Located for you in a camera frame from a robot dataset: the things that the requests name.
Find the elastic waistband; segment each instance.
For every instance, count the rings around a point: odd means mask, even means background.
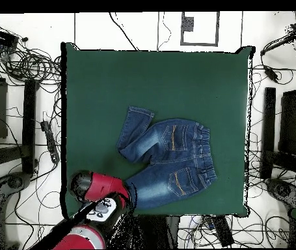
[[[194,161],[204,187],[217,179],[210,150],[210,130],[196,123],[193,137]]]

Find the blue denim jeans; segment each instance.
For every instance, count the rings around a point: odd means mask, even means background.
[[[128,161],[149,164],[125,181],[141,210],[191,197],[217,179],[208,128],[178,118],[149,127],[153,117],[149,110],[129,107],[117,144]]]

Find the jeans back pocket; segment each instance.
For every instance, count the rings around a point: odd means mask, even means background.
[[[178,197],[194,193],[198,188],[194,185],[190,168],[184,168],[170,174],[168,188]]]
[[[188,126],[167,126],[161,137],[167,150],[187,150],[186,132]]]

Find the cable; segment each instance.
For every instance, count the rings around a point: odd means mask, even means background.
[[[40,178],[40,177],[42,177],[42,176],[44,176],[44,175],[46,175],[46,174],[49,174],[49,173],[51,173],[52,171],[54,171],[55,169],[57,168],[57,164],[56,165],[54,165],[53,166],[53,168],[50,170],[50,171],[48,171],[48,172],[46,172],[46,173],[44,173],[44,174],[42,174],[42,175],[40,175],[40,176],[38,176],[38,178]],[[46,179],[40,184],[40,186],[38,187],[38,189],[40,189],[40,187],[44,184],[44,182],[46,181]],[[18,209],[21,205],[23,205],[25,202],[27,202],[34,194],[35,194],[36,192],[34,191],[27,199],[25,199],[16,209]],[[12,211],[10,214],[8,214],[6,217],[5,217],[5,219],[7,219],[10,215],[12,215],[14,213],[14,211]]]
[[[29,238],[28,238],[28,239],[26,240],[26,242],[24,243],[24,246],[23,246],[23,249],[22,249],[22,250],[24,250],[24,249],[25,249],[25,246],[26,246],[26,244],[27,244],[27,242],[31,239],[31,237],[32,237],[32,235],[33,235],[33,233],[34,233],[34,227],[33,227],[30,223],[28,223],[26,220],[22,219],[22,218],[20,217],[20,215],[18,215],[18,213],[17,213],[17,209],[18,209],[18,208],[17,208],[17,205],[18,205],[19,201],[20,201],[20,191],[18,192],[18,200],[17,200],[17,203],[16,203],[16,205],[15,205],[15,207],[14,207],[14,212],[15,212],[15,215],[18,217],[18,219],[20,219],[22,222],[28,224],[28,225],[31,226],[31,228],[32,228],[32,233],[31,233],[31,235],[29,236]]]
[[[164,44],[164,43],[167,43],[167,42],[169,42],[170,41],[170,37],[171,37],[171,35],[172,35],[172,32],[170,31],[170,29],[165,25],[165,23],[164,23],[164,17],[165,17],[165,12],[164,12],[164,14],[163,14],[163,25],[165,26],[165,28],[167,28],[168,29],[168,31],[170,32],[170,36],[168,37],[168,39],[166,40],[166,41],[164,41],[158,48],[157,48],[157,50],[159,51],[159,48]]]
[[[136,48],[134,46],[134,44],[131,42],[131,40],[128,38],[128,36],[126,35],[126,33],[124,32],[123,28],[121,28],[121,26],[119,24],[117,24],[117,22],[114,21],[113,17],[112,17],[112,14],[109,12],[109,17],[112,19],[113,23],[118,26],[118,28],[122,31],[122,33],[124,34],[124,36],[127,38],[127,40],[129,41],[129,43],[133,46],[133,48],[136,50],[136,51],[139,51],[138,48]]]

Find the green cloth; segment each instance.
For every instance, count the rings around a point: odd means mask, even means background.
[[[195,120],[210,129],[217,180],[190,199],[138,214],[244,213],[248,61],[239,53],[100,51],[67,49],[67,176],[88,169],[123,180],[139,173],[116,143],[129,105],[169,118]],[[79,204],[67,193],[68,214]]]

